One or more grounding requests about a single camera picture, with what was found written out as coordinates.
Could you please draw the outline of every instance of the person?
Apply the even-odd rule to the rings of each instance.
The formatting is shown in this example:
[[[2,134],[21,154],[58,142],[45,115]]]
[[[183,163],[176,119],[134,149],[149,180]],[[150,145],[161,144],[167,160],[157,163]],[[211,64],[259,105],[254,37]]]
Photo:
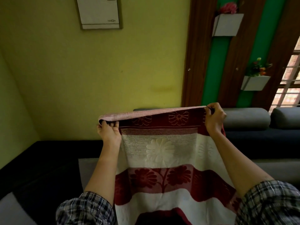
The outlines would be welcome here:
[[[226,113],[219,103],[206,108],[205,126],[214,140],[234,187],[242,197],[236,224],[300,224],[300,193],[291,184],[276,181],[243,155],[222,133]],[[114,224],[112,208],[115,174],[121,144],[119,123],[102,122],[97,130],[103,148],[95,171],[78,198],[57,209],[57,224]]]

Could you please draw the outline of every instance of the pink towel edge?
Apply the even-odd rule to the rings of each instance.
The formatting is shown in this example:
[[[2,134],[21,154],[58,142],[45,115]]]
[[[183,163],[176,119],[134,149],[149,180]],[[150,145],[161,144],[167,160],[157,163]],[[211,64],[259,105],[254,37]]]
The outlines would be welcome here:
[[[98,118],[98,121],[105,120],[105,121],[120,121],[120,120],[128,120],[132,118],[140,118],[144,116],[150,116],[150,115],[157,115],[157,114],[163,114],[163,113],[169,113],[179,110],[189,110],[189,109],[195,109],[195,108],[203,108],[206,106],[190,106],[190,107],[177,107],[177,108],[164,108],[164,109],[155,109],[155,110],[141,110],[141,111],[133,111],[128,113],[120,113],[120,114],[107,114],[107,115],[101,115]]]

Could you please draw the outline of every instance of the red and white towel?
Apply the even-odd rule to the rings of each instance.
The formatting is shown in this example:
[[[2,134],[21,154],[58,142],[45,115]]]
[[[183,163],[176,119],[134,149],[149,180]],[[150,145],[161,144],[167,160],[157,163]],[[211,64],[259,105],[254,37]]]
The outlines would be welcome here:
[[[120,121],[115,179],[119,225],[178,216],[185,224],[234,224],[240,199],[205,128],[203,107],[100,119]]]

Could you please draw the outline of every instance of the white planter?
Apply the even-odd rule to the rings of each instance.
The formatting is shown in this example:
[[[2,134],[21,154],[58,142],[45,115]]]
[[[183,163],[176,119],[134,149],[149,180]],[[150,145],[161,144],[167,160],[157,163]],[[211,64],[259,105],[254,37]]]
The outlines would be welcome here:
[[[236,36],[244,14],[220,14],[216,16],[212,36]]]
[[[241,90],[261,91],[269,79],[270,76],[244,76]]]

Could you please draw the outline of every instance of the sleeve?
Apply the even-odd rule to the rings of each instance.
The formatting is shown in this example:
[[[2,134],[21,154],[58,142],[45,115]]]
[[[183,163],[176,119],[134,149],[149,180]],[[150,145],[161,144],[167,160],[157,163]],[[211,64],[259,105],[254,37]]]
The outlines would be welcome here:
[[[85,192],[78,198],[63,202],[56,210],[58,225],[115,223],[115,214],[110,203],[103,197]]]
[[[264,181],[242,198],[235,224],[300,224],[300,193],[281,181]]]

